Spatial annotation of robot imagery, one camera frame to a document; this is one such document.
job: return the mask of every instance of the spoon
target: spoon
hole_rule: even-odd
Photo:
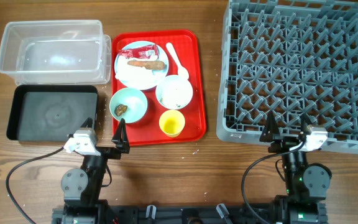
[[[181,65],[178,55],[173,48],[173,45],[168,42],[165,46],[167,47],[168,52],[171,54],[175,63],[178,65],[178,75],[184,79],[189,79],[189,72]]]

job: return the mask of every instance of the wooden table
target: wooden table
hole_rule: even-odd
[[[222,1],[116,1],[101,3],[16,4],[0,0],[0,43],[10,21],[54,19],[99,19],[112,39],[124,32],[189,29],[200,43],[208,131],[197,142],[133,147],[120,161],[109,161],[112,185],[100,198],[110,205],[240,205],[241,177],[255,160],[266,156],[267,148],[222,142],[216,137],[217,98],[221,70],[221,39],[226,0]],[[101,96],[111,97],[111,86],[98,85]],[[13,92],[13,79],[0,74],[0,223],[26,223],[8,197],[7,173],[18,163],[56,150],[60,144],[22,143],[6,137]],[[99,145],[111,139],[108,110],[97,134]],[[333,172],[326,200],[330,223],[358,223],[358,156],[312,152],[309,162],[319,162]],[[17,170],[11,189],[20,205],[37,223],[50,223],[52,209],[63,205],[62,175],[79,167],[82,157],[61,152]],[[246,193],[251,202],[269,202],[285,194],[285,184],[274,168],[274,159],[262,162],[248,176]]]

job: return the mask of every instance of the light blue bowl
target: light blue bowl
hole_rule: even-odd
[[[115,110],[118,105],[127,105],[128,109],[121,116],[117,116]],[[123,88],[114,94],[110,100],[110,113],[114,119],[125,123],[134,123],[140,120],[147,111],[147,98],[142,91],[134,88]]]

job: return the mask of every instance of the red tray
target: red tray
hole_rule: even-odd
[[[131,146],[143,146],[199,140],[206,132],[206,118],[197,37],[188,30],[165,30],[118,35],[112,42],[112,94],[125,88],[125,86],[115,78],[114,61],[117,57],[118,50],[121,50],[127,44],[139,40],[151,41],[164,49],[169,59],[168,75],[177,74],[178,72],[176,63],[165,47],[167,42],[173,44],[180,63],[189,71],[189,81],[193,86],[193,98],[187,106],[180,109],[180,112],[183,113],[186,119],[185,128],[178,137],[170,138],[161,131],[158,125],[161,114],[167,109],[157,101],[155,87],[149,90],[143,90],[148,101],[147,112],[140,121],[126,125],[129,144]],[[113,133],[116,131],[117,126],[118,121],[113,119]]]

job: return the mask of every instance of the gray dish rack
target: gray dish rack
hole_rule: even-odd
[[[306,113],[324,151],[358,154],[358,2],[230,0],[222,53],[219,139],[266,145],[269,111],[288,136]]]

